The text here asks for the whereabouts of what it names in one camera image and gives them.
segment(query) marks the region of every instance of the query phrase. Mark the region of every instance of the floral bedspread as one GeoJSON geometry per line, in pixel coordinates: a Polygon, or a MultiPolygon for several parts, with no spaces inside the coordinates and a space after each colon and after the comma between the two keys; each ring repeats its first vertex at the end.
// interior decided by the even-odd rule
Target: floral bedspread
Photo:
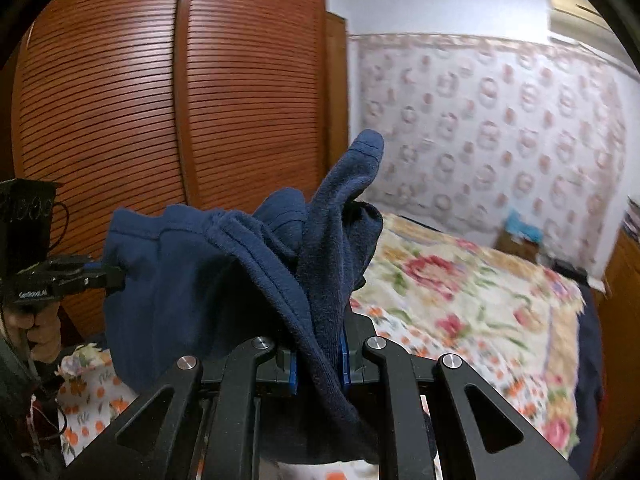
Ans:
{"type": "MultiPolygon", "coordinates": [[[[385,215],[384,221],[367,284],[353,293],[352,309],[369,316],[378,335],[413,354],[462,356],[567,458],[578,443],[578,286],[400,217],[385,215]]],[[[60,373],[66,377],[58,402],[68,418],[62,436],[68,463],[135,394],[116,377],[108,351],[91,346],[65,358],[60,373]]],[[[377,467],[363,461],[265,466],[269,480],[378,478],[377,467]]],[[[437,458],[436,474],[442,478],[437,458]]]]}

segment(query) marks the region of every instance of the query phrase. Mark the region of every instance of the bed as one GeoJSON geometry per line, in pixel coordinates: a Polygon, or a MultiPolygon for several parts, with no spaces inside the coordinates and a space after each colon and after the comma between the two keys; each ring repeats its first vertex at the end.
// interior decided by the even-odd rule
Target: bed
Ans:
{"type": "MultiPolygon", "coordinates": [[[[425,357],[461,355],[588,477],[603,397],[600,329],[588,288],[395,215],[384,215],[365,278],[351,308],[369,316],[379,335],[425,357]]],[[[62,437],[69,462],[134,394],[117,380],[108,351],[95,346],[63,360],[61,371],[67,382],[59,403],[78,414],[62,437]],[[79,410],[94,391],[101,408],[79,410]]],[[[378,478],[362,461],[263,467],[261,478],[378,478]]],[[[437,458],[436,471],[441,478],[437,458]]]]}

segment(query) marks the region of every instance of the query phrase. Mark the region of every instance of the hand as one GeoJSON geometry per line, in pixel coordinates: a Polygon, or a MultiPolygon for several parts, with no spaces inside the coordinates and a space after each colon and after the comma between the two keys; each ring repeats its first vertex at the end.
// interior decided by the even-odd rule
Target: hand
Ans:
{"type": "Polygon", "coordinates": [[[20,330],[26,330],[28,341],[36,343],[31,349],[31,358],[34,361],[52,363],[61,349],[59,307],[59,303],[51,303],[34,316],[24,314],[10,305],[6,306],[4,322],[7,333],[2,335],[5,338],[8,335],[14,347],[21,348],[20,330]]]}

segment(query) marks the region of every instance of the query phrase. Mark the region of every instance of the patterned wall covering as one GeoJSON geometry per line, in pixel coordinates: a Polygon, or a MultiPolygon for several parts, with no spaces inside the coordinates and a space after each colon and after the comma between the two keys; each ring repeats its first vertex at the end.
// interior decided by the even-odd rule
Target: patterned wall covering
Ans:
{"type": "Polygon", "coordinates": [[[625,165],[613,67],[580,48],[434,34],[357,38],[366,199],[491,244],[512,208],[589,268],[625,165]]]}

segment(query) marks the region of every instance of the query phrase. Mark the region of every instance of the silver bolt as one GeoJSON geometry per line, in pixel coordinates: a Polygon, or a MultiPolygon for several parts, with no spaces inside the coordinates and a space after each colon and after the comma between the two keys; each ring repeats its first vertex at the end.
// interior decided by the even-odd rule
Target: silver bolt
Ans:
{"type": "Polygon", "coordinates": [[[266,350],[273,344],[273,341],[268,337],[258,336],[253,341],[251,341],[251,344],[258,350],[266,350]]]}
{"type": "Polygon", "coordinates": [[[447,368],[460,368],[462,366],[462,358],[457,354],[446,354],[442,358],[442,364],[447,368]]]}
{"type": "Polygon", "coordinates": [[[386,346],[386,339],[375,335],[367,339],[367,345],[374,350],[382,350],[386,346]]]}
{"type": "Polygon", "coordinates": [[[191,370],[196,365],[197,359],[192,355],[185,355],[178,359],[180,370],[191,370]]]}

